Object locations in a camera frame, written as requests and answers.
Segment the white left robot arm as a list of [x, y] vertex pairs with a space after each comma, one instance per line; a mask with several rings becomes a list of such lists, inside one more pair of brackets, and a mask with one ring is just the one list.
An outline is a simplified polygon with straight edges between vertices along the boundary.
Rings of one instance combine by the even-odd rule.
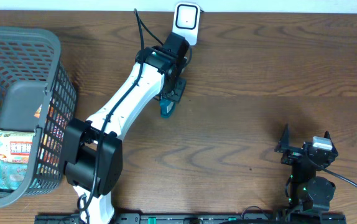
[[186, 85], [180, 75], [191, 59], [191, 42], [174, 32], [162, 45], [142, 47], [113, 97], [87, 120], [73, 118], [68, 123], [58, 168], [78, 194], [78, 213], [67, 221], [112, 220], [111, 191], [123, 170], [123, 140], [151, 100], [158, 100], [162, 117], [173, 113]]

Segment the yellow wet wipes pack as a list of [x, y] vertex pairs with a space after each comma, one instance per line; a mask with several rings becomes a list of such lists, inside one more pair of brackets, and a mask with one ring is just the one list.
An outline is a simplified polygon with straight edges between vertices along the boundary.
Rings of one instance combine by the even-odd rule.
[[0, 129], [0, 161], [27, 164], [35, 133]]

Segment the teal mouthwash bottle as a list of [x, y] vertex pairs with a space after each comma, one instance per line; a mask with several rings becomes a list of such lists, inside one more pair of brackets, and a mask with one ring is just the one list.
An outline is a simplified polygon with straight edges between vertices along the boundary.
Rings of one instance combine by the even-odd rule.
[[175, 103], [167, 99], [161, 99], [159, 101], [160, 115], [163, 118], [169, 118], [175, 109]]

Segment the pale green tissue pack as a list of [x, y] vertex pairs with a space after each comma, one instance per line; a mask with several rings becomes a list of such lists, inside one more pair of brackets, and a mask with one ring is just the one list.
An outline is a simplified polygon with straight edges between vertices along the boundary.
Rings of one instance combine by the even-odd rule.
[[24, 180], [27, 164], [0, 161], [0, 190], [16, 190]]

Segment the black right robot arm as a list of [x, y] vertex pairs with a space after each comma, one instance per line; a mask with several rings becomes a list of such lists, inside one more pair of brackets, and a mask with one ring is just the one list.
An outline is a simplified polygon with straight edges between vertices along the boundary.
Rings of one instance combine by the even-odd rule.
[[314, 136], [302, 147], [290, 145], [289, 126], [285, 125], [282, 136], [274, 149], [282, 154], [281, 164], [291, 166], [285, 194], [289, 198], [292, 213], [322, 213], [330, 209], [335, 184], [317, 175], [335, 161], [338, 151], [329, 132], [323, 137]]

